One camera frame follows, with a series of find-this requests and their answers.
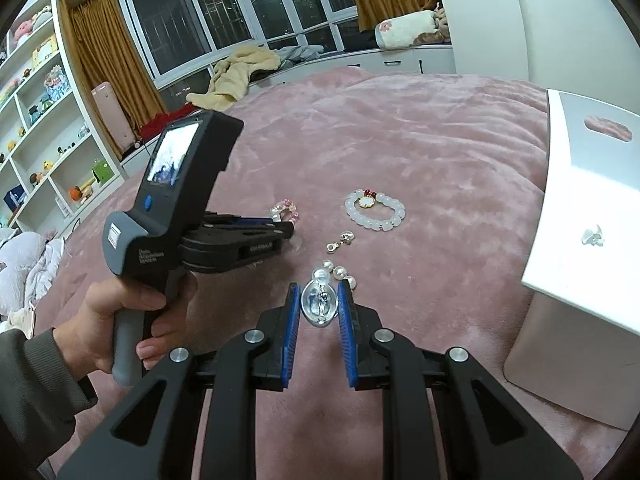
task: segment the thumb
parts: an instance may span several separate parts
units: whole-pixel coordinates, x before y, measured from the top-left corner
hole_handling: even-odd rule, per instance
[[[114,276],[104,282],[93,283],[84,302],[91,311],[108,317],[121,308],[160,310],[166,305],[166,298],[148,285]]]

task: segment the red cloth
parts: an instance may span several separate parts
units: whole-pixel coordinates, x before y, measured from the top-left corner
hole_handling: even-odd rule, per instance
[[[164,127],[171,121],[175,121],[182,117],[189,115],[191,112],[197,110],[198,107],[191,103],[185,104],[182,108],[168,114],[157,114],[147,124],[140,128],[140,137],[144,142],[149,142],[154,137],[157,137],[162,133]]]

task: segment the white bedding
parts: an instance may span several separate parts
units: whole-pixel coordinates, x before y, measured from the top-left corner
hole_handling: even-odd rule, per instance
[[[37,233],[0,239],[0,316],[7,317],[0,332],[19,328],[33,335],[33,311],[49,291],[63,251],[64,240],[47,242]]]

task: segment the device screen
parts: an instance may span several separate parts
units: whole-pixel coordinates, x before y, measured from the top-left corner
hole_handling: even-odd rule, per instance
[[[199,127],[200,122],[197,121],[167,131],[146,176],[149,182],[175,185],[184,157]]]

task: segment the gray sleeve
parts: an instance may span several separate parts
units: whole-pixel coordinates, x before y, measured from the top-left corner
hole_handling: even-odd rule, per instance
[[[88,377],[76,382],[49,330],[27,340],[0,334],[0,417],[36,467],[73,435],[76,413],[95,406]]]

